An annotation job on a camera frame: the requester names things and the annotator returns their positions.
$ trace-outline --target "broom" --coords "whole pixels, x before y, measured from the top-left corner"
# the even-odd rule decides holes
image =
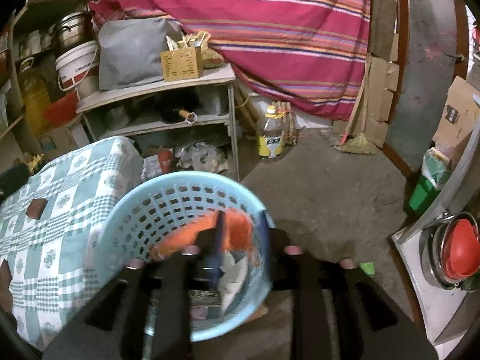
[[[368,142],[367,138],[365,137],[365,126],[367,124],[367,115],[368,115],[368,72],[370,70],[370,61],[367,62],[366,71],[363,75],[363,79],[360,85],[360,90],[358,91],[358,98],[357,103],[362,101],[362,108],[361,108],[361,133],[359,133],[355,138],[349,139],[348,141],[344,141],[343,143],[340,141],[339,146],[336,148],[339,149],[341,152],[351,153],[351,154],[360,154],[360,155],[373,155],[377,152],[376,146]],[[352,116],[350,116],[349,124],[350,127],[347,126],[348,130],[345,130],[345,134],[350,132],[351,123],[350,120],[353,121]]]

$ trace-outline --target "gray bag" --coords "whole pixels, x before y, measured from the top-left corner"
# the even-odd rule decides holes
[[[108,21],[98,34],[101,46],[99,87],[128,88],[163,80],[160,52],[165,35],[182,40],[178,25],[159,17]]]

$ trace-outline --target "green trash bin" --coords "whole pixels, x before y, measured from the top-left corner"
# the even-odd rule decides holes
[[[428,149],[421,165],[421,176],[409,201],[417,215],[422,215],[434,202],[452,175],[447,159],[435,147]]]
[[[440,193],[424,175],[418,179],[417,186],[409,200],[409,206],[417,215],[422,215]]]

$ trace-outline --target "black bag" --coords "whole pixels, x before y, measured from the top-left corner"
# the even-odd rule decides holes
[[[0,203],[24,186],[29,177],[28,166],[24,163],[0,173]]]

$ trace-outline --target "red plastic basket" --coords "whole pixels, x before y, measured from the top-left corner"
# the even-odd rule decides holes
[[[77,114],[77,93],[68,92],[61,99],[52,103],[45,111],[44,117],[55,127],[61,127]]]

